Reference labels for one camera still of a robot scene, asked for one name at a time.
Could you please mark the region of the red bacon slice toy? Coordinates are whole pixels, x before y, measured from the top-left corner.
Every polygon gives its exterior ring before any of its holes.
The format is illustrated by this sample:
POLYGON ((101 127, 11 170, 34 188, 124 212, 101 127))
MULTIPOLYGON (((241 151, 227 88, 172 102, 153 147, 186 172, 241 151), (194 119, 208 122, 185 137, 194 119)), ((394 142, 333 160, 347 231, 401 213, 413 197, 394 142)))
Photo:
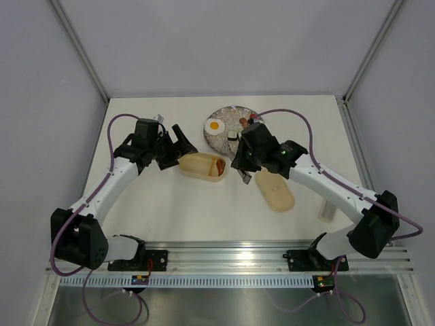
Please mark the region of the red bacon slice toy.
POLYGON ((221 175, 223 175, 224 170, 225 170, 225 166, 226 166, 226 163, 225 163, 224 160, 222 160, 222 159, 218 159, 218 160, 216 161, 217 175, 218 175, 219 177, 220 177, 221 175))

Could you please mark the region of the beige lunch box base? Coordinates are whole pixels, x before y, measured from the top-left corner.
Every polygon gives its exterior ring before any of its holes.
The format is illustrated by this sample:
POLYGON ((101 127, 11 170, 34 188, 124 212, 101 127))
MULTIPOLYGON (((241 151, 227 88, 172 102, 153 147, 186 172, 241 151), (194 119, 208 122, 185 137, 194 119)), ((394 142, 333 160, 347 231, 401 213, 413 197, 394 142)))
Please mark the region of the beige lunch box base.
POLYGON ((223 175, 218 176, 216 161, 225 159, 222 156, 212 155, 208 153, 194 153, 183 156, 179 160, 179 169, 181 174, 199 179, 203 181, 218 182, 224 177, 226 166, 223 175))

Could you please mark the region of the metal tongs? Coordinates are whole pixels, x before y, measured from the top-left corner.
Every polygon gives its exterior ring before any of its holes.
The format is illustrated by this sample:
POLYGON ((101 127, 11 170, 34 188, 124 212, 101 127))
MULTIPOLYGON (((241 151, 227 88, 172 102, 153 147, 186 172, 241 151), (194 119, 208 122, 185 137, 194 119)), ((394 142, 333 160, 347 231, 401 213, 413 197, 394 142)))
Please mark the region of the metal tongs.
MULTIPOLYGON (((224 153, 230 158, 231 161, 233 161, 236 157, 236 153, 234 153, 231 150, 228 140, 224 140, 223 148, 224 148, 224 153)), ((245 172, 244 170, 237 170, 237 172, 242 178, 244 184, 248 185, 249 182, 251 181, 251 175, 248 172, 245 172)))

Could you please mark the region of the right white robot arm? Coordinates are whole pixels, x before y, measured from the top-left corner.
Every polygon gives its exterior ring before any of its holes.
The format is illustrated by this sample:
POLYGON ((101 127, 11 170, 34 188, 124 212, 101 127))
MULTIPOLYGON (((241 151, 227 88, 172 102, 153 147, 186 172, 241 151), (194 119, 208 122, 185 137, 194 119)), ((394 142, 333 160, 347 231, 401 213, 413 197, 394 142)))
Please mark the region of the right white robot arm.
POLYGON ((293 141, 240 140, 232 167, 247 172, 265 168, 295 181, 332 203, 351 220, 349 227, 320 234, 308 249, 289 250, 285 257, 290 270, 327 270, 351 253, 376 259, 400 225, 393 194, 377 194, 328 169, 318 168, 308 150, 293 141))

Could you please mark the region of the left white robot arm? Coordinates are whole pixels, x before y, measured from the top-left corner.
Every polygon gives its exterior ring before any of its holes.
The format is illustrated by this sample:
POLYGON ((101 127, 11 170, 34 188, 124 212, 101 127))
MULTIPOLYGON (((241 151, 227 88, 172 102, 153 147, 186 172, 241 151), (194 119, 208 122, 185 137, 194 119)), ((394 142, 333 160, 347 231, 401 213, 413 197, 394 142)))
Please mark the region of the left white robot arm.
POLYGON ((108 170, 98 184, 68 209, 56 209, 50 218, 52 248, 50 263, 56 259, 96 270, 105 262, 123 261, 131 270, 140 270, 147 261, 145 243, 134 236, 107 237, 103 222, 124 190, 156 162, 160 170, 178 165, 179 159, 197 149, 175 124, 176 141, 156 120, 138 120, 111 156, 108 170))

